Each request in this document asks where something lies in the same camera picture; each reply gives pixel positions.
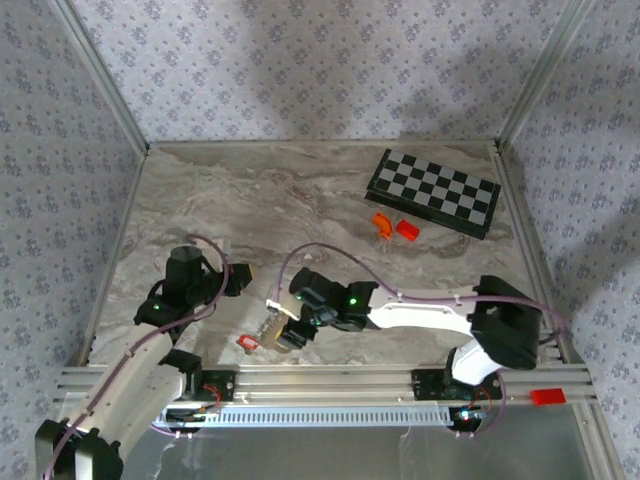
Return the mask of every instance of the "patterned wallpaper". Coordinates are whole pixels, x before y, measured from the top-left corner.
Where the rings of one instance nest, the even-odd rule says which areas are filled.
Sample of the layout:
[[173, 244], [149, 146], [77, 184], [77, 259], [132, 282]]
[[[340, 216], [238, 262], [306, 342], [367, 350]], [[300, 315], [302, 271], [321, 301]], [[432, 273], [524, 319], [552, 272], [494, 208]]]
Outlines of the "patterned wallpaper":
[[550, 0], [74, 0], [147, 141], [493, 138]]
[[0, 478], [86, 329], [137, 155], [46, 0], [0, 6]]
[[589, 14], [509, 158], [628, 478], [640, 479], [640, 6]]

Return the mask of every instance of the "red block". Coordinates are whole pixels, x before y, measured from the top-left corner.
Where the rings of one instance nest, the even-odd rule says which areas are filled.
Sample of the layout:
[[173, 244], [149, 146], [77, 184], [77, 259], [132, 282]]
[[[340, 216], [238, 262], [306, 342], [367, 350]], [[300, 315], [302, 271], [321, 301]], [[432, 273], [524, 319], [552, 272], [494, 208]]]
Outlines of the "red block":
[[406, 220], [400, 220], [396, 226], [396, 232], [413, 242], [418, 235], [420, 235], [420, 229], [414, 225], [411, 225]]
[[547, 388], [544, 390], [532, 390], [531, 401], [534, 405], [560, 405], [567, 403], [567, 398], [561, 388]]

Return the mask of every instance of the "checkered board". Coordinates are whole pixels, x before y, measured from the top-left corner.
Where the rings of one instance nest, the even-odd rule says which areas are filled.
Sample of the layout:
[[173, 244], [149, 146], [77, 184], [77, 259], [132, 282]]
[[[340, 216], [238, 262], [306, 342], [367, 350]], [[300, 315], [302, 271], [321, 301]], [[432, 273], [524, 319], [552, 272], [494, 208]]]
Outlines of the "checkered board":
[[496, 183], [387, 150], [366, 198], [482, 239], [499, 194]]

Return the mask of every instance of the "marble table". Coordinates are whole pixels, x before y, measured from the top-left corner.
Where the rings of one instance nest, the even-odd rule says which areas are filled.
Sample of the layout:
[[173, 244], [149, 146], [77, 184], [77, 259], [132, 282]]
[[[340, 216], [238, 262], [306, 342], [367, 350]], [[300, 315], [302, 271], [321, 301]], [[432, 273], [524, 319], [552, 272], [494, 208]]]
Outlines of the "marble table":
[[[365, 188], [386, 147], [498, 181], [484, 144], [351, 142], [183, 144], [151, 149], [137, 189], [126, 237], [100, 319], [90, 363], [113, 360], [150, 287], [163, 277], [171, 248], [187, 232], [224, 239], [230, 260], [255, 265], [256, 278], [239, 298], [223, 298], [216, 313], [189, 326], [178, 347], [226, 364], [440, 363], [465, 342], [460, 334], [411, 328], [360, 334], [322, 329], [304, 350], [281, 355], [258, 349], [247, 356], [235, 344], [255, 334], [266, 318], [264, 300], [286, 254], [302, 243], [322, 241], [355, 254], [399, 288], [474, 285], [498, 275], [530, 293], [504, 195], [484, 240], [408, 217], [364, 199]], [[378, 239], [376, 211], [407, 218], [422, 230], [410, 243], [395, 235]], [[367, 279], [349, 260], [312, 248], [294, 258], [301, 266], [349, 282]]]

